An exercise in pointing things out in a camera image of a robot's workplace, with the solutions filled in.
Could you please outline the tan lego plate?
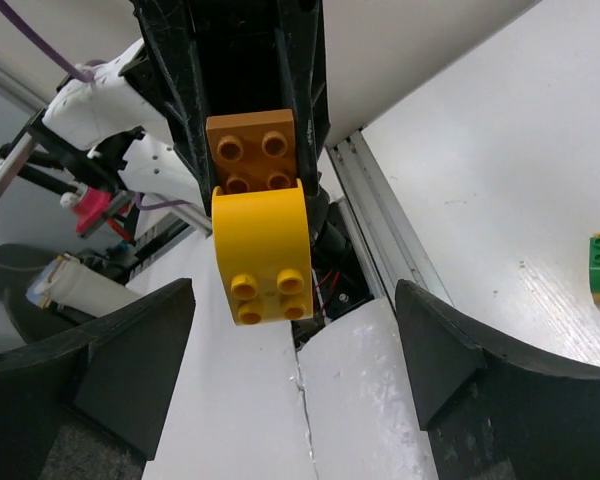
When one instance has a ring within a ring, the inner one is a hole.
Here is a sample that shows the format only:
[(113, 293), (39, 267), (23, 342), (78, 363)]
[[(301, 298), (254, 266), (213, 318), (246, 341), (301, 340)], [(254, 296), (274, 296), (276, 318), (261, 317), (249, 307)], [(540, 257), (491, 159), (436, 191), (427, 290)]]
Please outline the tan lego plate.
[(295, 124), (290, 109), (210, 116), (206, 135), (217, 183), (225, 194), (296, 185)]

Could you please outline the yellow butterfly lego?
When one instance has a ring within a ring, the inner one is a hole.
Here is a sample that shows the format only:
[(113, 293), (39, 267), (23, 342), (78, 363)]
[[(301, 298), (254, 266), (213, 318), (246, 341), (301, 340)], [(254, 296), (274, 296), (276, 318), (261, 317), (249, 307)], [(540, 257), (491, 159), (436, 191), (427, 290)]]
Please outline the yellow butterfly lego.
[(237, 325), (313, 316), (313, 277), (305, 195), (287, 189), (212, 196), (218, 271)]

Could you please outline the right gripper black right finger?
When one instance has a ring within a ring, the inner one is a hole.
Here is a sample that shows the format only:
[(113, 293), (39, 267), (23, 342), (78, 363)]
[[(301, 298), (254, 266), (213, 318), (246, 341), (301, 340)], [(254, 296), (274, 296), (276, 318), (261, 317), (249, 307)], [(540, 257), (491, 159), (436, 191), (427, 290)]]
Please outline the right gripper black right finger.
[(441, 479), (600, 479), (600, 367), (396, 285), (400, 339)]

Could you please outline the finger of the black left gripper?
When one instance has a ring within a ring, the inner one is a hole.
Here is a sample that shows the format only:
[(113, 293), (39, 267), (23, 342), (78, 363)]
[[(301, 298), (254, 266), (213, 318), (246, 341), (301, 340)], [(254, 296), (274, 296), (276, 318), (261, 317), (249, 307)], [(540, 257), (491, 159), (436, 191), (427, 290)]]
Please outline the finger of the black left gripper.
[(135, 1), (143, 36), (176, 154), (197, 180), (202, 207), (211, 213), (214, 167), (204, 133), (208, 102), (186, 1)]
[(304, 192), (316, 195), (317, 162), (330, 129), (324, 12), (320, 1), (277, 1), (275, 5), (282, 99), (294, 115), (297, 172)]

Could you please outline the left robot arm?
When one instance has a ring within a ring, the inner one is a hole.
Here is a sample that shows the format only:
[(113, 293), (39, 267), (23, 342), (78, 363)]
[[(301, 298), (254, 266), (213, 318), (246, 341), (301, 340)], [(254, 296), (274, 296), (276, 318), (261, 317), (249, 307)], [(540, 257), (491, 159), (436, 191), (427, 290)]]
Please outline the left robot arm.
[(137, 1), (141, 36), (73, 64), (8, 3), (0, 12), (66, 73), (0, 166), (0, 197), (43, 147), (94, 189), (241, 215), (304, 213), (330, 123), (319, 1)]

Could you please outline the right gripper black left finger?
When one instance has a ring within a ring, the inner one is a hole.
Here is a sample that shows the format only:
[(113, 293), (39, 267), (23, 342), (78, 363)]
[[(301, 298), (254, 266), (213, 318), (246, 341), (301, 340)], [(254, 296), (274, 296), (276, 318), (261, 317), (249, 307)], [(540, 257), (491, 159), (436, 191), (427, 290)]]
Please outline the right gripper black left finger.
[(177, 279), (0, 353), (0, 479), (139, 479), (157, 453), (195, 312)]

